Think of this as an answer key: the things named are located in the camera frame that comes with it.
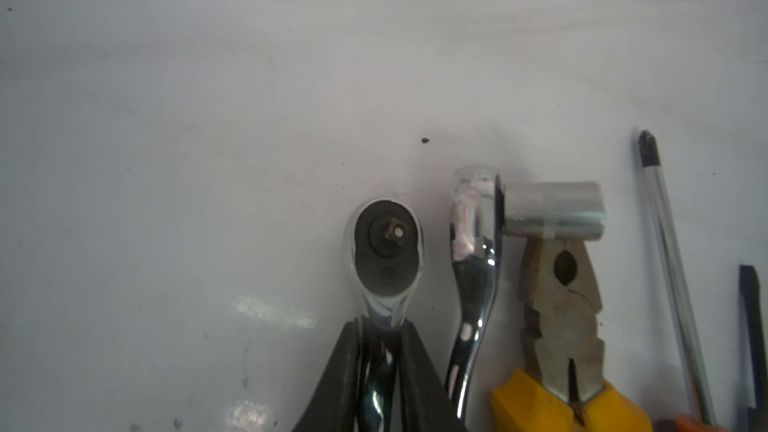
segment white table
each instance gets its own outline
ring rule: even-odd
[[[423,222],[408,316],[443,376],[448,192],[471,163],[600,181],[606,378],[654,419],[686,412],[642,128],[719,421],[753,401],[737,270],[768,283],[768,0],[0,5],[0,430],[291,430],[358,310],[342,227],[373,196]],[[522,365],[521,250],[506,241],[473,432]]]

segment phillips screwdriver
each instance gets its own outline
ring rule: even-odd
[[[661,160],[656,138],[643,130],[638,139],[640,160],[643,163],[645,183],[652,207],[661,263],[670,287],[670,302],[676,321],[677,340],[683,355],[686,381],[694,408],[694,416],[679,416],[675,424],[680,432],[725,430],[717,427],[710,386],[706,379],[704,356],[696,332],[694,310],[690,304],[688,286],[683,272],[683,258],[677,245],[672,209],[667,196],[667,185],[661,171]]]
[[[765,432],[768,430],[768,370],[763,339],[763,317],[760,313],[760,280],[752,265],[739,267],[739,289],[744,296],[746,308],[746,330],[750,336],[755,388],[755,408],[748,410],[747,429],[749,432]]]

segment metal tool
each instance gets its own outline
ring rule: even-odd
[[[605,381],[597,279],[581,240],[530,238],[519,297],[525,370],[491,394],[499,432],[650,432],[645,412]]]
[[[378,198],[354,211],[342,260],[364,312],[344,325],[294,432],[387,432],[398,376],[404,431],[467,432],[405,316],[422,251],[418,219],[404,204]]]
[[[581,405],[604,388],[596,318],[603,305],[587,248],[578,240],[529,239],[520,283],[525,369],[580,418]]]
[[[451,260],[462,320],[448,362],[446,390],[464,418],[472,376],[501,267],[502,236],[597,239],[605,227],[600,186],[594,182],[507,184],[498,171],[456,171],[451,206]]]
[[[360,432],[386,432],[399,329],[422,273],[421,227],[400,202],[371,200],[350,216],[343,247],[344,266],[363,308],[357,424]]]
[[[760,279],[752,265],[739,267],[739,289],[744,296],[746,308],[746,328],[750,336],[755,388],[755,407],[748,410],[747,429],[749,432],[765,432],[768,430],[768,369],[763,338],[763,315],[760,312]]]
[[[683,272],[683,258],[680,254],[680,247],[677,245],[677,234],[674,229],[664,174],[661,171],[656,138],[648,130],[644,130],[638,139],[638,147],[640,160],[643,163],[645,182],[648,186],[651,215],[657,232],[661,262],[670,287],[670,302],[676,321],[677,338],[685,365],[694,417],[699,422],[714,427],[717,422],[712,395],[709,382],[706,379],[704,356],[701,353],[694,310],[690,304],[688,286]]]

